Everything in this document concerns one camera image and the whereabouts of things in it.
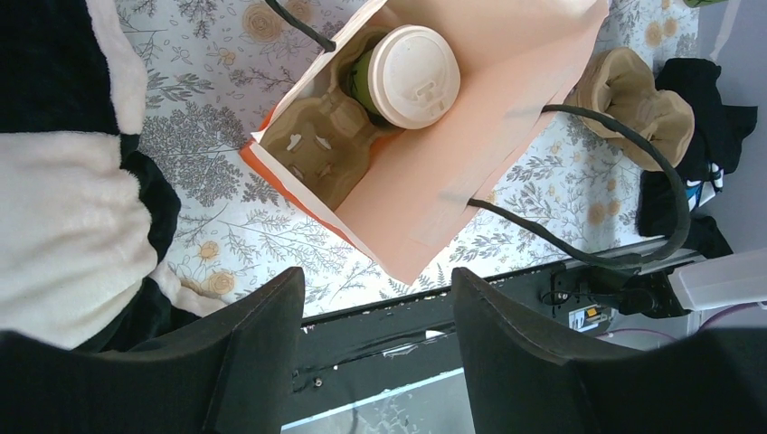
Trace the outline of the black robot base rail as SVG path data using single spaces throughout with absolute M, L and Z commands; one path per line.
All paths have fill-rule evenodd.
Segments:
M 611 308 L 589 324 L 586 298 L 556 307 L 540 301 L 553 289 L 578 288 L 585 273 L 567 260 L 489 281 L 549 319 L 619 344 L 652 348 L 698 327 L 693 316 L 651 319 Z M 283 420 L 286 433 L 470 433 L 450 289 L 306 318 Z

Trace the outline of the orange paper gift bag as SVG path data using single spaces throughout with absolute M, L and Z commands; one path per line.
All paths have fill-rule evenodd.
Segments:
M 565 103 L 593 57 L 609 12 L 606 2 L 368 1 L 329 38 L 286 7 L 270 2 L 270 8 L 323 51 L 251 135 L 242 159 L 392 278 L 412 283 L 479 209 L 606 269 L 664 259 L 686 240 L 686 188 L 676 168 L 615 118 Z M 331 210 L 260 141 L 318 72 L 368 26 L 390 32 L 354 64 L 350 96 L 401 131 L 373 143 L 366 174 Z M 488 203 L 499 177 L 558 112 L 581 118 L 637 164 L 667 176 L 678 217 L 663 246 L 646 255 L 606 259 Z

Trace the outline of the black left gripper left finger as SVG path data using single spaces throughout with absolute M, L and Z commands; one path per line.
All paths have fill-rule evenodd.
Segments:
M 127 352 L 1 335 L 4 433 L 278 433 L 292 390 L 298 267 Z

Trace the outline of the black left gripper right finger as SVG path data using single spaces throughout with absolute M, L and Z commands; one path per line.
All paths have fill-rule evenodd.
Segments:
M 525 307 L 465 268 L 454 321 L 478 433 L 763 433 L 766 332 L 713 328 L 651 351 Z

